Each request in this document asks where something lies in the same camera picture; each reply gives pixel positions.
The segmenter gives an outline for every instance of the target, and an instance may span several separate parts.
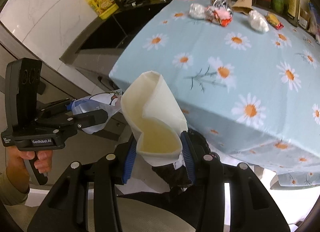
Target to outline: table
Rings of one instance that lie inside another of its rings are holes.
[[[265,34],[243,14],[225,28],[194,20],[191,3],[209,0],[173,0],[109,77],[126,90],[141,73],[159,72],[209,144],[275,171],[282,186],[320,184],[320,46],[283,18],[282,30]]]

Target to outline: crumpled foil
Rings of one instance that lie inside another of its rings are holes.
[[[223,7],[230,13],[231,16],[233,15],[231,0],[211,0],[211,6],[216,8]]]
[[[211,0],[208,7],[193,3],[189,10],[189,16],[192,18],[206,19],[224,27],[231,22],[232,15],[231,0]]]
[[[206,11],[207,11],[207,7],[197,3],[192,3],[190,6],[189,15],[195,19],[205,19]]]
[[[261,33],[269,31],[268,22],[265,17],[256,10],[249,12],[248,21],[251,27]]]

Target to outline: white plastic bag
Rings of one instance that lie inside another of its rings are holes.
[[[106,93],[100,93],[93,96],[87,96],[75,100],[71,106],[71,110],[73,114],[81,114],[99,109],[103,109],[108,113],[108,120],[105,123],[82,129],[87,134],[92,134],[94,132],[104,129],[110,118],[120,110],[121,96],[121,89]]]

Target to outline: white tile wall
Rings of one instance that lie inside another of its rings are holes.
[[[18,40],[88,93],[100,91],[59,58],[96,17],[85,0],[8,0],[0,13],[0,21]]]
[[[57,70],[62,64],[59,57],[96,17],[85,0],[60,0],[31,29],[23,44]]]

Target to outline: candy wrapper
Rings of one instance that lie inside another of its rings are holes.
[[[283,24],[278,20],[278,18],[270,12],[268,12],[268,14],[266,15],[266,20],[277,30],[280,30],[284,27]]]
[[[232,15],[231,0],[211,0],[208,7],[193,3],[189,11],[192,18],[206,19],[224,27],[232,21]]]
[[[251,10],[249,12],[248,21],[251,27],[261,33],[269,31],[267,20],[257,10]]]

